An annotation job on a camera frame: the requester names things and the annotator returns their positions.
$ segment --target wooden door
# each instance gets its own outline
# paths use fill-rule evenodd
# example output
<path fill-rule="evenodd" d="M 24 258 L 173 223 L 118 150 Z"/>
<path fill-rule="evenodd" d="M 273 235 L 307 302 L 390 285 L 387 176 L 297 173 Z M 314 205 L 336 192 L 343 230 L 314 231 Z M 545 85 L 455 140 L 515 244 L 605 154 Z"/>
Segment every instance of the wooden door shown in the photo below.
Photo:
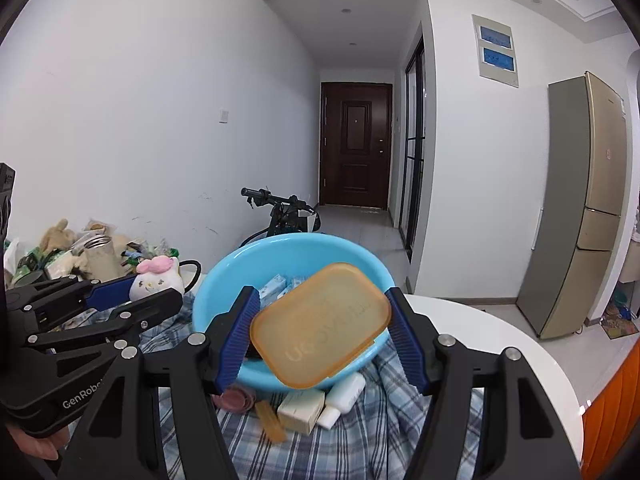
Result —
<path fill-rule="evenodd" d="M 322 83 L 321 204 L 386 209 L 392 88 Z"/>

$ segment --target sliding glass door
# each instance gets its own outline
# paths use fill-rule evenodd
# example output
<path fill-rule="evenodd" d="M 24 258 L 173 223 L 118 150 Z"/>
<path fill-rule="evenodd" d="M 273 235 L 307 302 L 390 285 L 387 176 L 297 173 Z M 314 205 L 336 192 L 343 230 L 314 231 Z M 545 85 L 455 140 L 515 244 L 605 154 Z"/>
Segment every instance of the sliding glass door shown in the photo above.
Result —
<path fill-rule="evenodd" d="M 420 41 L 406 69 L 406 137 L 400 208 L 400 234 L 409 260 L 413 255 L 424 172 L 424 43 Z"/>

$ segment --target pink bow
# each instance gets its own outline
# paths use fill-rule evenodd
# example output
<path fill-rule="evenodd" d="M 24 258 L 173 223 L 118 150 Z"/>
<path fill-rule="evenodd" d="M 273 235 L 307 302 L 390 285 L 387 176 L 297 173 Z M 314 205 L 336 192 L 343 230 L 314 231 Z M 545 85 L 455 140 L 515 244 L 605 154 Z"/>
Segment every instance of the pink bow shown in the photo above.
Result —
<path fill-rule="evenodd" d="M 152 272 L 154 274 L 161 274 L 167 272 L 173 267 L 174 262 L 168 256 L 156 256 L 151 260 L 143 260 L 136 267 L 138 274 L 145 274 L 146 272 Z"/>

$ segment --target light blue tub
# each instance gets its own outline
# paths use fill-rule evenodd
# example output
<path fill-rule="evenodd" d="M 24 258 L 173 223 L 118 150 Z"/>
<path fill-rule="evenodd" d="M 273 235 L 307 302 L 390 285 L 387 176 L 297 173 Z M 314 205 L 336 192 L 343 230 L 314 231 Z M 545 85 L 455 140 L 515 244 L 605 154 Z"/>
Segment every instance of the light blue tub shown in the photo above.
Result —
<path fill-rule="evenodd" d="M 287 278 L 309 277 L 335 262 L 355 265 L 382 292 L 395 286 L 391 274 L 379 259 L 364 247 L 344 238 L 319 233 L 293 233 L 264 238 L 231 253 L 207 275 L 193 303 L 194 328 L 204 332 L 217 314 L 228 312 L 245 285 L 260 289 L 278 273 Z M 318 388 L 328 388 L 344 376 L 366 366 L 388 338 L 389 332 L 385 330 L 372 346 L 333 377 L 322 381 Z M 238 380 L 268 392 L 291 389 L 282 384 L 262 361 L 244 362 Z"/>

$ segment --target human hand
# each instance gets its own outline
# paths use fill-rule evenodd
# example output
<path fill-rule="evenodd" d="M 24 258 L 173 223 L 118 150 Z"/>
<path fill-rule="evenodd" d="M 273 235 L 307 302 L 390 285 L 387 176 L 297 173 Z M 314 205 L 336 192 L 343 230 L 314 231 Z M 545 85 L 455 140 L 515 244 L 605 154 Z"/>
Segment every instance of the human hand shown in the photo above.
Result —
<path fill-rule="evenodd" d="M 62 428 L 62 430 L 47 438 L 29 436 L 10 422 L 6 423 L 6 428 L 21 452 L 44 460 L 56 460 L 58 458 L 58 449 L 69 442 L 68 427 Z"/>

